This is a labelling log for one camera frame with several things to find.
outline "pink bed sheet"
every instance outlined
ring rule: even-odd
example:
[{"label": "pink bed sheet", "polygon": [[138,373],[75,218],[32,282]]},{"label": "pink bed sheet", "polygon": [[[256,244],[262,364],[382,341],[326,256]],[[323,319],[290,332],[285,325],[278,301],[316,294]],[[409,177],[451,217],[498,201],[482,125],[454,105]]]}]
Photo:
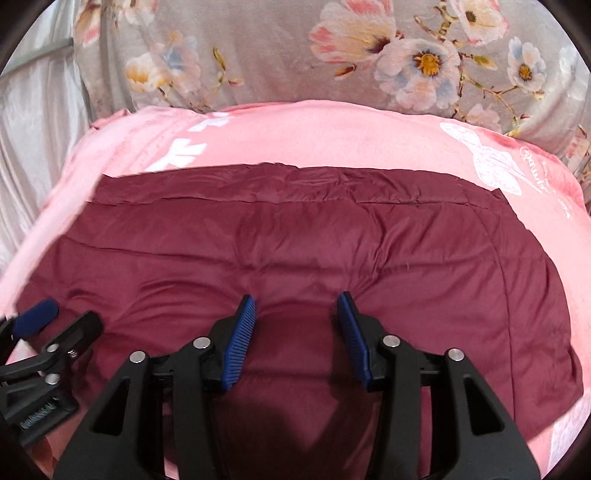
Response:
[{"label": "pink bed sheet", "polygon": [[[134,115],[118,112],[93,124],[67,160],[0,281],[0,312],[15,313],[14,302],[28,276],[90,199],[101,175],[261,162],[430,170],[504,192],[560,273],[572,344],[583,367],[584,396],[529,442],[542,473],[551,469],[591,411],[591,218],[577,181],[555,156],[483,128],[324,100],[242,106],[208,115],[160,107]],[[29,354],[17,349],[12,360]],[[49,437],[53,457],[59,457],[77,421]]]}]

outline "metal pin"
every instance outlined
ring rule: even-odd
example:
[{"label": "metal pin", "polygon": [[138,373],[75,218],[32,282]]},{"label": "metal pin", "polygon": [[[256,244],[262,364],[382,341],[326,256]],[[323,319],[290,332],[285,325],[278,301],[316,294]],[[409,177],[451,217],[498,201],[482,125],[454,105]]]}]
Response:
[{"label": "metal pin", "polygon": [[60,376],[58,374],[49,374],[45,377],[45,383],[47,385],[57,385],[60,381]]},{"label": "metal pin", "polygon": [[464,352],[462,352],[459,348],[452,348],[448,351],[447,356],[455,362],[464,360]]},{"label": "metal pin", "polygon": [[207,337],[199,337],[199,338],[196,338],[193,341],[193,346],[195,348],[199,348],[199,349],[201,349],[201,348],[207,348],[211,344],[212,344],[212,341],[209,338],[207,338]]},{"label": "metal pin", "polygon": [[136,352],[132,353],[129,356],[129,360],[132,363],[140,364],[141,362],[143,362],[144,360],[146,360],[146,354],[142,350],[137,350]]},{"label": "metal pin", "polygon": [[386,335],[382,341],[385,346],[389,346],[390,348],[400,345],[400,338],[396,335]]}]

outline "maroon puffer jacket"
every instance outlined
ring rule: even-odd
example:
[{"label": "maroon puffer jacket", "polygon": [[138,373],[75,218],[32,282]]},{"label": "maroon puffer jacket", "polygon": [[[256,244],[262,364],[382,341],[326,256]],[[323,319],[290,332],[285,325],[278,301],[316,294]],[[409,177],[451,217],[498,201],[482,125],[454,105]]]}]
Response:
[{"label": "maroon puffer jacket", "polygon": [[500,191],[439,173],[262,164],[105,177],[18,306],[60,303],[39,344],[100,313],[77,387],[90,401],[131,351],[175,351],[253,295],[243,377],[215,405],[232,478],[361,479],[379,394],[355,380],[335,325],[343,290],[416,348],[464,350],[527,438],[582,394],[554,264]]}]

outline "pink mattress cover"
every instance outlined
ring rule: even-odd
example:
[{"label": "pink mattress cover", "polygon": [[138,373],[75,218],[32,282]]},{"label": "pink mattress cover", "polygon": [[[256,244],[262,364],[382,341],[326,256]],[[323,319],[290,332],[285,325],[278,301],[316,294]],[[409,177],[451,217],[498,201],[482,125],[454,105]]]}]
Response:
[{"label": "pink mattress cover", "polygon": [[[101,175],[262,162],[430,170],[504,192],[560,273],[572,344],[583,367],[584,396],[529,442],[542,474],[549,471],[591,411],[591,219],[577,181],[555,156],[483,128],[325,100],[247,105],[208,115],[160,107],[134,115],[118,112],[93,124],[67,160],[0,280],[0,312],[15,313],[14,303],[28,276],[92,197]],[[11,360],[30,354],[20,345]],[[49,436],[50,449],[38,448],[38,461],[45,468],[60,456],[82,414]]]}]

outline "burgundy quilted cloth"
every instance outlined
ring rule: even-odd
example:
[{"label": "burgundy quilted cloth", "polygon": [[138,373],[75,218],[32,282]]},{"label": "burgundy quilted cloth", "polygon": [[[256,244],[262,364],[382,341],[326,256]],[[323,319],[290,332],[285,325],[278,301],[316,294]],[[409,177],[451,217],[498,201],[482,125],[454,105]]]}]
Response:
[{"label": "burgundy quilted cloth", "polygon": [[76,387],[91,400],[131,351],[175,351],[253,295],[242,379],[215,402],[233,480],[361,479],[380,397],[355,380],[335,325],[343,290],[416,348],[464,350],[526,438],[582,394],[560,277],[534,235],[500,191],[427,171],[105,177],[18,307],[59,302],[38,344],[100,313],[105,334]]}]

